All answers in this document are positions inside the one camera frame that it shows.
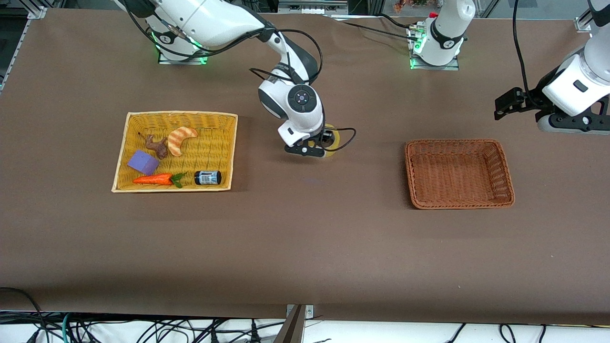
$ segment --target brown table surface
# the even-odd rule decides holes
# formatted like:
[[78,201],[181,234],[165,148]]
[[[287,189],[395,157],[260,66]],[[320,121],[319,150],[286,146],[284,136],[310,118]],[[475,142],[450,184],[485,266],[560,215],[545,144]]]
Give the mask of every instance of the brown table surface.
[[[539,132],[533,112],[493,120],[522,85],[509,20],[474,20],[461,70],[439,72],[410,70],[400,38],[269,18],[318,40],[328,121],[359,130],[330,159],[284,152],[248,72],[279,57],[257,40],[167,66],[123,12],[34,21],[0,96],[0,283],[56,311],[281,317],[313,303],[326,319],[608,323],[610,141]],[[518,26],[532,87],[587,39],[571,21]],[[152,110],[238,114],[233,189],[111,193],[125,116]],[[499,140],[515,205],[415,209],[403,146],[420,138]]]

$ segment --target purple cube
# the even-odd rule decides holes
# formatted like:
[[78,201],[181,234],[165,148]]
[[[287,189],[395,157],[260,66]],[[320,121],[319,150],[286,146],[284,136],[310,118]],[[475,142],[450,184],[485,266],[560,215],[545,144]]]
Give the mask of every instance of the purple cube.
[[159,166],[159,160],[142,150],[136,150],[129,162],[127,162],[127,165],[140,173],[152,175],[154,170]]

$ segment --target white floor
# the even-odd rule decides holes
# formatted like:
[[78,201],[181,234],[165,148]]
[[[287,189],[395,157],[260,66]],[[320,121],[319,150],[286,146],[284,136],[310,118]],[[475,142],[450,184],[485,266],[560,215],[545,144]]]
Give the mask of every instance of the white floor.
[[[257,320],[258,326],[266,323],[275,323],[281,320]],[[209,320],[193,320],[194,327],[206,327]],[[102,343],[136,343],[140,335],[150,326],[149,322],[131,322],[99,324],[91,328],[97,339]],[[391,322],[341,322],[309,320],[306,324],[303,343],[316,343],[331,339],[329,343],[447,343],[454,335],[459,324],[445,323],[391,323]],[[262,338],[275,335],[280,326],[259,330]],[[538,343],[542,328],[534,325],[511,325],[515,334],[516,343]],[[26,342],[36,328],[33,325],[0,325],[0,343]],[[250,320],[235,319],[223,324],[219,330],[250,330]],[[188,334],[189,342],[193,340],[191,331]],[[508,331],[505,335],[511,340]],[[218,334],[220,343],[227,343],[238,334]],[[59,338],[52,336],[52,343],[63,343]],[[46,342],[44,334],[39,334],[38,343]],[[164,343],[186,343],[183,334],[170,333]],[[504,340],[498,332],[498,325],[468,324],[462,330],[456,343],[503,343]],[[547,327],[543,343],[582,342],[582,343],[610,343],[610,329],[584,328],[584,327]]]

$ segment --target toy carrot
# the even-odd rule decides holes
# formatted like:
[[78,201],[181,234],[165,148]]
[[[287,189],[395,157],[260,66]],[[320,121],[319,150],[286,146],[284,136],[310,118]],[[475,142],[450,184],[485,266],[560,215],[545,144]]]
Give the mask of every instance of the toy carrot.
[[182,184],[178,182],[186,173],[172,175],[171,173],[155,174],[151,176],[141,176],[134,180],[134,184],[161,184],[166,186],[176,185],[182,188]]

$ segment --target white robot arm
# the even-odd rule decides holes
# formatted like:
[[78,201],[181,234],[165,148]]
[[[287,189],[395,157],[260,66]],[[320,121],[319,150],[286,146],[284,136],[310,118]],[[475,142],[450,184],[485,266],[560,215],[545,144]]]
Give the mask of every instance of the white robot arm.
[[495,119],[537,109],[542,131],[610,134],[610,0],[588,0],[597,33],[570,53],[537,87],[496,99]]
[[472,0],[447,0],[437,17],[420,21],[407,34],[419,39],[413,43],[413,53],[430,65],[443,66],[459,54],[466,28],[475,17]]
[[[317,61],[256,12],[223,0],[115,1],[134,21],[133,14],[146,18],[167,58],[211,56],[246,38],[266,43],[281,59],[260,85],[259,99],[266,110],[285,120],[278,129],[285,150],[316,157],[335,151],[339,135],[325,127],[322,101],[310,86],[320,72]],[[225,47],[208,50],[218,46]]]

